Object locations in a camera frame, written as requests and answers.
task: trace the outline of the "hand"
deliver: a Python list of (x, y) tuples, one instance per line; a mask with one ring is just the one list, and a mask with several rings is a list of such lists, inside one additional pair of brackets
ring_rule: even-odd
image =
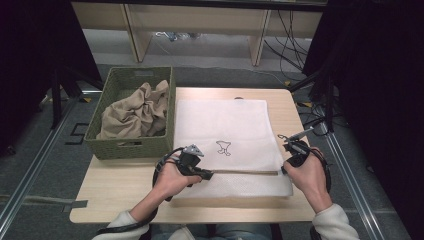
[[(319, 149), (312, 148), (318, 154)], [(302, 166), (295, 168), (289, 162), (284, 162), (284, 169), (289, 174), (293, 184), (299, 188), (316, 213), (329, 208), (333, 202), (326, 189), (325, 173), (321, 161), (310, 153)]]
[(165, 163), (153, 189), (129, 211), (134, 220), (140, 222), (146, 219), (165, 199), (177, 195), (186, 186), (202, 180), (200, 176), (182, 175), (173, 163), (170, 159)]
[(167, 160), (162, 167), (153, 191), (161, 193), (164, 199), (177, 195), (190, 184), (202, 181), (200, 176), (184, 176), (180, 173), (173, 160)]

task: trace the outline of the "gray floor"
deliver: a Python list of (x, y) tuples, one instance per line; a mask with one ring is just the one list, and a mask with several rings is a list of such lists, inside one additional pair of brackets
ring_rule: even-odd
[[(174, 66), (179, 67), (178, 78), (199, 78), (202, 83), (204, 69), (234, 72), (226, 69), (238, 69), (238, 76), (253, 78), (259, 74), (264, 79), (264, 86), (278, 87), (288, 80), (279, 73), (283, 69), (290, 78), (302, 78), (299, 71), (280, 58), (265, 46), (260, 66), (251, 65), (247, 37), (202, 34), (197, 39), (183, 38), (170, 42), (165, 36), (153, 36), (152, 42), (142, 63), (135, 63), (128, 35), (120, 31), (84, 30), (90, 44), (96, 63), (99, 65), (103, 77), (107, 73), (108, 65), (139, 65), (139, 66)], [(267, 41), (275, 49), (282, 46), (269, 38)], [(309, 40), (299, 39), (299, 44), (308, 49)], [(294, 54), (287, 55), (296, 61)], [(197, 69), (187, 72), (187, 67)], [(246, 80), (250, 87), (256, 87), (253, 80)], [(308, 101), (308, 88), (294, 94), (297, 102)], [(96, 229), (103, 224), (73, 224), (69, 221), (69, 212), (64, 210), (75, 199), (79, 186), (84, 178), (85, 169), (91, 159), (91, 152), (86, 145), (68, 145), (67, 142), (79, 141), (79, 136), (70, 136), (76, 123), (88, 123), (94, 111), (98, 98), (91, 96), (92, 101), (77, 102), (70, 109), (70, 114), (63, 129), (47, 153), (47, 161), (41, 166), (39, 176), (30, 187), (28, 197), (16, 213), (14, 221), (8, 226), (4, 239), (90, 239)], [(31, 167), (33, 159), (42, 147), (44, 139), (50, 132), (51, 102), (46, 102), (43, 112), (35, 114), (33, 119), (21, 134), (16, 143), (17, 154), (4, 156), (0, 159), (0, 210), (3, 210), (8, 197), (19, 187), (26, 170)], [(299, 107), (299, 113), (310, 113), (310, 108)], [(310, 119), (309, 114), (301, 114), (303, 121)], [(410, 239), (396, 211), (390, 204), (382, 190), (378, 179), (366, 170), (366, 159), (361, 149), (343, 119), (337, 119), (334, 138), (346, 156), (347, 162), (360, 186), (360, 191), (366, 204), (377, 219), (378, 226), (385, 239)], [(84, 126), (77, 132), (84, 132)], [(352, 193), (347, 187), (345, 178), (340, 171), (337, 156), (332, 154), (328, 138), (310, 136), (311, 145), (319, 146), (327, 155), (328, 161), (333, 164), (333, 200), (340, 204), (347, 212), (351, 224), (358, 230), (361, 239), (379, 239), (370, 235), (365, 218), (361, 217), (360, 209), (353, 200)], [(78, 159), (69, 157), (70, 153), (78, 151)], [(284, 239), (309, 239), (310, 223), (282, 223), (280, 228)]]

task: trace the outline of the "brown cloth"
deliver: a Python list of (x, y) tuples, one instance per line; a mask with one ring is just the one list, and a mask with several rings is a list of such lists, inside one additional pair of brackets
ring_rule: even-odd
[(153, 91), (144, 83), (131, 96), (112, 103), (102, 114), (97, 139), (134, 139), (153, 136), (166, 126), (169, 86), (161, 81)]

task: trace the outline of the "aluminum rail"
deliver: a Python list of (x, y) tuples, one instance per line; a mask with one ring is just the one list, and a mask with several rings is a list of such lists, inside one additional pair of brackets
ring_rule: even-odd
[(6, 234), (6, 231), (12, 224), (12, 221), (18, 213), (22, 203), (24, 202), (26, 195), (30, 191), (38, 174), (41, 172), (41, 169), (43, 168), (44, 163), (46, 162), (53, 145), (56, 143), (58, 136), (62, 132), (64, 123), (66, 122), (69, 113), (77, 102), (77, 98), (70, 98), (68, 100), (66, 107), (63, 110), (63, 117), (61, 121), (58, 123), (55, 129), (50, 130), (49, 135), (47, 136), (46, 140), (44, 141), (42, 147), (38, 151), (31, 165), (29, 166), (18, 187), (15, 189), (15, 192), (12, 194), (12, 196), (6, 203), (5, 208), (0, 214), (0, 239), (3, 239)]
[[(323, 109), (318, 110), (321, 115), (324, 115)], [(327, 131), (327, 127), (325, 123), (321, 124), (324, 132)], [(327, 135), (327, 143), (330, 146), (330, 149), (334, 155), (334, 158), (337, 162), (337, 165), (340, 169), (340, 172), (343, 176), (343, 179), (347, 185), (347, 188), (352, 195), (352, 200), (358, 210), (359, 216), (361, 217), (364, 226), (368, 232), (370, 239), (372, 240), (384, 240), (383, 231), (377, 221), (377, 218), (374, 212), (371, 209), (368, 201), (363, 194), (361, 187), (356, 181), (355, 175), (352, 172), (352, 169), (349, 166), (349, 163), (344, 155), (340, 144), (333, 132), (328, 133)]]

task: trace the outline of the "green basket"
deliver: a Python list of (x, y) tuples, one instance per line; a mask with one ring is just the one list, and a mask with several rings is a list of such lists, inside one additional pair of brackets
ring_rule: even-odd
[[(165, 130), (156, 133), (152, 137), (96, 139), (102, 126), (102, 113), (109, 105), (129, 97), (145, 82), (148, 82), (154, 88), (162, 80), (167, 80), (169, 84)], [(100, 96), (99, 103), (85, 134), (85, 142), (91, 148), (93, 154), (100, 160), (162, 157), (173, 149), (174, 144), (175, 91), (175, 81), (171, 67), (111, 68), (103, 88), (103, 93)]]

